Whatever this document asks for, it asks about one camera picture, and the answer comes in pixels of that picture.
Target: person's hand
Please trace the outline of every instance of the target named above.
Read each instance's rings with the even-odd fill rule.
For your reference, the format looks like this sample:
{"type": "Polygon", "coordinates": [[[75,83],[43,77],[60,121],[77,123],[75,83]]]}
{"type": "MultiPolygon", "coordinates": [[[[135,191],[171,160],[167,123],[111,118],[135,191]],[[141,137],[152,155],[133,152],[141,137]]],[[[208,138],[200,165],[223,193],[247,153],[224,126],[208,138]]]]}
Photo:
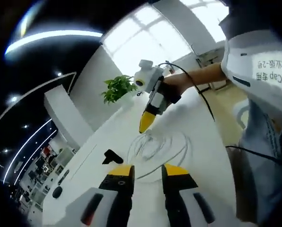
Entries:
{"type": "Polygon", "coordinates": [[[164,78],[163,82],[175,86],[180,95],[182,95],[189,87],[192,86],[191,79],[188,78],[188,76],[184,73],[166,77],[164,78]]]}

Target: white cable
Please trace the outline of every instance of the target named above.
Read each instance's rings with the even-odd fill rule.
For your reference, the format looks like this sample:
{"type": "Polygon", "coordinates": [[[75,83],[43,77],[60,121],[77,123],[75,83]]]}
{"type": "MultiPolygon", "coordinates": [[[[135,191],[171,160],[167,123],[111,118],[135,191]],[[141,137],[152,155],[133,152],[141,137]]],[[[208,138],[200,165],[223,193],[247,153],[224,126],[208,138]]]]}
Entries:
{"type": "MultiPolygon", "coordinates": [[[[183,156],[177,164],[178,166],[181,166],[183,160],[186,157],[189,146],[191,145],[190,138],[188,136],[186,136],[184,133],[181,133],[181,134],[185,139],[185,145],[183,145],[183,147],[178,152],[176,152],[173,156],[171,156],[171,158],[162,161],[161,164],[157,165],[157,167],[148,171],[146,174],[143,174],[143,175],[137,177],[136,180],[150,175],[151,173],[153,173],[157,169],[159,169],[162,165],[171,161],[172,159],[174,159],[175,157],[177,157],[179,154],[181,154],[183,152],[183,156]]],[[[133,161],[133,159],[138,157],[138,156],[142,156],[145,161],[149,161],[149,160],[153,159],[158,153],[162,152],[163,150],[164,150],[163,155],[166,155],[172,149],[172,144],[173,144],[173,135],[168,135],[168,136],[154,135],[154,134],[152,134],[151,130],[148,130],[144,134],[136,137],[133,140],[133,142],[131,143],[131,145],[128,149],[128,152],[127,152],[126,162],[131,163],[133,161]],[[145,146],[153,140],[155,140],[158,143],[158,147],[156,149],[153,149],[153,151],[150,152],[149,155],[145,156],[144,155],[145,146]],[[131,151],[133,151],[134,154],[131,158],[129,158],[131,151]]]]}

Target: black cable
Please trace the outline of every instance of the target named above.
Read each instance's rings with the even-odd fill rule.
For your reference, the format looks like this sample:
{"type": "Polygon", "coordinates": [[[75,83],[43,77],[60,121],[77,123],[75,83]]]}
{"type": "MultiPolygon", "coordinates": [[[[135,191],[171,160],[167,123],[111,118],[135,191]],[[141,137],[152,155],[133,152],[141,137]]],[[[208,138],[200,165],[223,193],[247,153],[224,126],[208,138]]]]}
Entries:
{"type": "Polygon", "coordinates": [[[213,120],[215,121],[215,118],[214,118],[214,116],[213,116],[213,114],[212,114],[212,109],[211,109],[211,107],[209,106],[209,104],[208,104],[208,102],[207,102],[205,96],[202,94],[202,92],[200,91],[200,89],[198,88],[198,86],[194,83],[194,79],[193,79],[183,68],[181,68],[180,66],[177,66],[177,65],[175,65],[175,64],[173,64],[173,63],[165,62],[165,63],[159,64],[158,66],[160,66],[160,65],[172,65],[172,66],[175,66],[175,67],[179,68],[180,70],[182,70],[182,71],[186,74],[186,76],[192,81],[192,83],[193,83],[194,87],[197,89],[198,93],[199,93],[199,94],[201,95],[201,97],[204,99],[204,101],[205,101],[205,103],[206,103],[206,106],[207,106],[209,112],[211,113],[211,116],[212,116],[213,120]]]}
{"type": "MultiPolygon", "coordinates": [[[[207,108],[208,108],[209,112],[211,113],[211,116],[212,116],[213,120],[215,121],[215,118],[214,118],[214,116],[213,116],[213,114],[212,114],[211,107],[209,106],[209,104],[208,104],[208,102],[207,102],[205,96],[202,94],[202,92],[199,90],[199,88],[197,87],[197,85],[194,83],[194,79],[193,79],[183,68],[181,68],[180,66],[177,66],[177,65],[175,65],[175,64],[173,64],[173,63],[165,62],[165,63],[159,64],[158,66],[160,66],[160,65],[172,65],[172,66],[175,66],[175,67],[179,68],[180,70],[182,70],[182,71],[186,74],[186,76],[188,76],[188,78],[190,78],[190,80],[191,80],[192,83],[194,84],[195,88],[197,89],[197,91],[199,92],[199,94],[201,95],[201,97],[204,99],[204,101],[205,101],[205,103],[206,103],[206,105],[207,105],[207,108]]],[[[263,154],[260,154],[260,153],[258,153],[258,152],[254,152],[254,151],[249,150],[249,149],[246,149],[246,148],[242,148],[242,147],[238,147],[238,146],[226,146],[226,148],[238,148],[238,149],[244,150],[244,151],[246,151],[246,152],[249,152],[249,153],[251,153],[251,154],[253,154],[253,155],[257,155],[257,156],[266,158],[266,159],[271,160],[271,161],[273,161],[273,162],[275,162],[275,163],[277,163],[277,164],[279,164],[279,165],[282,165],[282,160],[279,160],[279,159],[277,159],[277,158],[275,158],[275,157],[271,157],[271,156],[268,156],[268,155],[263,155],[263,154]]]]}

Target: person's arm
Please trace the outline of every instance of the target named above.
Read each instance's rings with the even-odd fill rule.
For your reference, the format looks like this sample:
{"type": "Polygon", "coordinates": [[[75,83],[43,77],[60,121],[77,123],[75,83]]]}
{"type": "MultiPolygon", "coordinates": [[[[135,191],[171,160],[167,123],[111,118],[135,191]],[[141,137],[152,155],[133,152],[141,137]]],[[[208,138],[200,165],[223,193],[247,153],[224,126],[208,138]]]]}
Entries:
{"type": "Polygon", "coordinates": [[[226,76],[221,69],[220,63],[214,63],[204,68],[193,70],[187,73],[192,79],[183,72],[181,74],[166,77],[164,82],[177,86],[182,94],[189,87],[194,85],[193,82],[196,85],[201,85],[226,80],[226,76]]]}

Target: potted plant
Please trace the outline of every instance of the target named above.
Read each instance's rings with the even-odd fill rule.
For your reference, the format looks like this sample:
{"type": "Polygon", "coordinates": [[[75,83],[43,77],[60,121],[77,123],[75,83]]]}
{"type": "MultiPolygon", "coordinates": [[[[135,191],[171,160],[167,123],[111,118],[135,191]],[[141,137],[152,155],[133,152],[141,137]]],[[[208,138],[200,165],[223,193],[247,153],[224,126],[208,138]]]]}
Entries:
{"type": "Polygon", "coordinates": [[[107,91],[101,93],[101,95],[104,96],[104,103],[114,103],[125,94],[137,90],[137,86],[131,83],[131,78],[132,77],[122,75],[115,79],[104,81],[104,83],[107,84],[107,91]]]}

